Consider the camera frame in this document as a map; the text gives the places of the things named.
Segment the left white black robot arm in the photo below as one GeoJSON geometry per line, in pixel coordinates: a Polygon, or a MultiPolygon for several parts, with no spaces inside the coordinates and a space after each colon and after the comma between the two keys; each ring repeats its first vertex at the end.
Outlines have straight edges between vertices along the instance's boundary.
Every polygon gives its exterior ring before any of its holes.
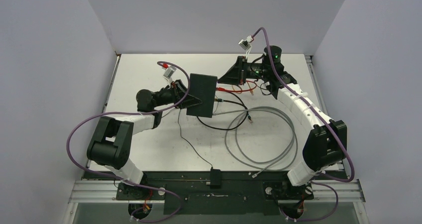
{"type": "Polygon", "coordinates": [[[120,117],[102,116],[87,149],[89,160],[106,167],[129,185],[135,199],[148,194],[148,185],[142,182],[144,173],[130,160],[132,137],[145,130],[155,129],[161,123],[162,112],[156,107],[175,104],[178,109],[201,105],[201,98],[189,93],[181,80],[176,80],[157,92],[140,90],[136,94],[139,114],[120,117]]]}

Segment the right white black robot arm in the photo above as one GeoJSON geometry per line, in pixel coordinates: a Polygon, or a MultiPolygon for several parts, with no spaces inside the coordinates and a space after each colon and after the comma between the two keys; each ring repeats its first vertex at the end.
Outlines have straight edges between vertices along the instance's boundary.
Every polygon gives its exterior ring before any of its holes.
{"type": "Polygon", "coordinates": [[[301,186],[347,158],[347,126],[341,120],[334,121],[308,98],[297,80],[285,71],[281,55],[280,47],[270,45],[264,48],[261,63],[238,56],[218,83],[241,85],[248,79],[262,80],[270,94],[309,132],[297,163],[287,172],[288,180],[281,185],[283,195],[294,198],[301,192],[301,186]]]}

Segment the dark grey network switch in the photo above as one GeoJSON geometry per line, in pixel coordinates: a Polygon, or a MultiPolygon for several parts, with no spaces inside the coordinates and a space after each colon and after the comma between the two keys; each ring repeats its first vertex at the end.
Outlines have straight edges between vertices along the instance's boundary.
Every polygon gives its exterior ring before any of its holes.
{"type": "Polygon", "coordinates": [[[190,74],[191,88],[189,95],[201,101],[198,105],[187,108],[187,115],[211,118],[216,92],[217,76],[190,74]]]}

